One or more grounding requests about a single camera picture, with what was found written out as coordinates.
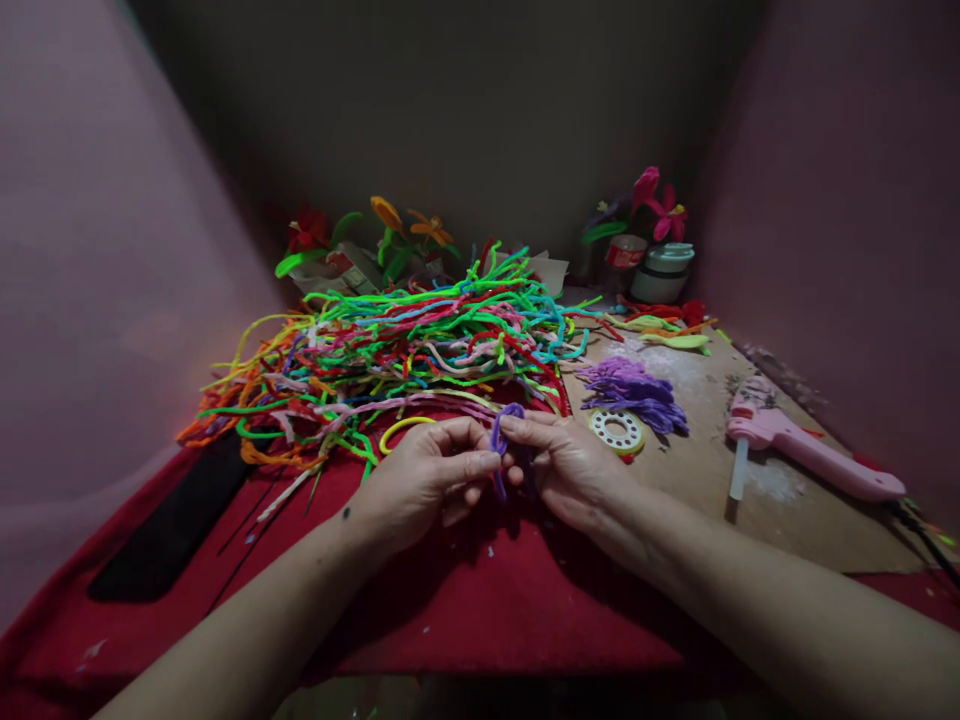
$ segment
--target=pink flower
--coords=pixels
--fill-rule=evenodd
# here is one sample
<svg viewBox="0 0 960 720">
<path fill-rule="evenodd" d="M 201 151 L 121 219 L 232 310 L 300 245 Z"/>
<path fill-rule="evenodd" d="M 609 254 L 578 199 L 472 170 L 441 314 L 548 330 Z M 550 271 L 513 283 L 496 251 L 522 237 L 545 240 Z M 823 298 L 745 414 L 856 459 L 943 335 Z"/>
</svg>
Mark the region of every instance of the pink flower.
<svg viewBox="0 0 960 720">
<path fill-rule="evenodd" d="M 647 205 L 660 218 L 653 229 L 653 239 L 660 242 L 672 232 L 674 242 L 683 242 L 687 209 L 677 203 L 677 191 L 673 185 L 668 184 L 663 189 L 663 205 L 653 199 L 647 200 Z"/>
<path fill-rule="evenodd" d="M 633 184 L 633 198 L 630 202 L 630 219 L 637 214 L 641 205 L 649 205 L 653 200 L 653 193 L 657 189 L 657 183 L 660 182 L 660 169 L 653 166 L 643 171 L 637 181 Z"/>
</svg>

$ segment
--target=red flower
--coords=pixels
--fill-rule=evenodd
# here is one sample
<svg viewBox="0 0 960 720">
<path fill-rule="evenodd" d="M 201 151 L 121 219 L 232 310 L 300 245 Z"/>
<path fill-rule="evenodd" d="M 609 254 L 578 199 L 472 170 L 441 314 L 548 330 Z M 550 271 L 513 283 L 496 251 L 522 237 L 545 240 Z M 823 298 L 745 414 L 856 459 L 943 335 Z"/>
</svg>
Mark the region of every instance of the red flower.
<svg viewBox="0 0 960 720">
<path fill-rule="evenodd" d="M 653 239 L 660 242 L 672 232 L 674 242 L 683 242 L 687 210 L 677 203 L 677 191 L 673 185 L 668 184 L 663 189 L 663 205 L 651 198 L 647 200 L 647 206 L 660 218 L 653 229 Z"/>
<path fill-rule="evenodd" d="M 644 170 L 643 175 L 633 184 L 633 198 L 630 202 L 631 220 L 641 205 L 648 205 L 653 200 L 653 193 L 656 191 L 659 182 L 660 169 L 651 166 Z"/>
<path fill-rule="evenodd" d="M 304 203 L 300 206 L 297 219 L 291 221 L 287 237 L 291 254 L 328 247 L 326 213 L 314 210 L 310 203 Z"/>
</svg>

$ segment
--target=forearm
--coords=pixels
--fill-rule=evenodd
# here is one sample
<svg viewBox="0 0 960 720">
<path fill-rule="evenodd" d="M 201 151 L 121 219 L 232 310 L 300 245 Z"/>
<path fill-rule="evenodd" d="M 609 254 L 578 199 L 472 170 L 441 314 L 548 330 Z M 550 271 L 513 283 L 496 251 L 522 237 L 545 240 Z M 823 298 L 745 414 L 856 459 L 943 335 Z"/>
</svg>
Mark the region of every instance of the forearm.
<svg viewBox="0 0 960 720">
<path fill-rule="evenodd" d="M 836 573 L 636 486 L 595 540 L 798 705 L 850 717 L 946 717 L 960 638 Z"/>
<path fill-rule="evenodd" d="M 101 718 L 264 718 L 383 554 L 359 523 L 319 526 L 207 617 Z"/>
</svg>

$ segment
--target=hand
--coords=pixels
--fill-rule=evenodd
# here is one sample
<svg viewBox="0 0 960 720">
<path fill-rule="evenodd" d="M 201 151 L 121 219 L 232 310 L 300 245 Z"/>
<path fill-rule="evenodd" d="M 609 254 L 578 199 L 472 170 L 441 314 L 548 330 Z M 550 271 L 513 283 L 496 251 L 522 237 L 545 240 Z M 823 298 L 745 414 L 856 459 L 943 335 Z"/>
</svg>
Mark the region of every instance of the hand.
<svg viewBox="0 0 960 720">
<path fill-rule="evenodd" d="M 388 553 L 405 550 L 427 534 L 445 501 L 444 525 L 469 514 L 500 467 L 488 447 L 469 417 L 415 426 L 347 503 L 344 521 L 372 528 Z"/>
<path fill-rule="evenodd" d="M 536 448 L 534 483 L 554 515 L 571 527 L 595 537 L 619 490 L 633 480 L 620 459 L 600 438 L 572 417 L 528 412 L 526 419 L 503 417 L 504 435 Z M 507 458 L 507 477 L 517 485 L 523 471 Z"/>
</svg>

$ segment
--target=left hand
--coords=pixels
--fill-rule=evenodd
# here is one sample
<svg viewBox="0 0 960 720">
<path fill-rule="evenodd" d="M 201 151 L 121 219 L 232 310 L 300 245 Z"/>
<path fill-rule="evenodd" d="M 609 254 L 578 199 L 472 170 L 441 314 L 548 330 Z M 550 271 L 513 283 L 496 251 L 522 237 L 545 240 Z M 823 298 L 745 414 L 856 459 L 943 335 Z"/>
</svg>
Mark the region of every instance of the left hand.
<svg viewBox="0 0 960 720">
<path fill-rule="evenodd" d="M 483 427 L 469 417 L 413 427 L 347 503 L 347 521 L 371 528 L 387 552 L 420 541 L 445 501 L 444 525 L 470 512 L 501 465 Z"/>
</svg>

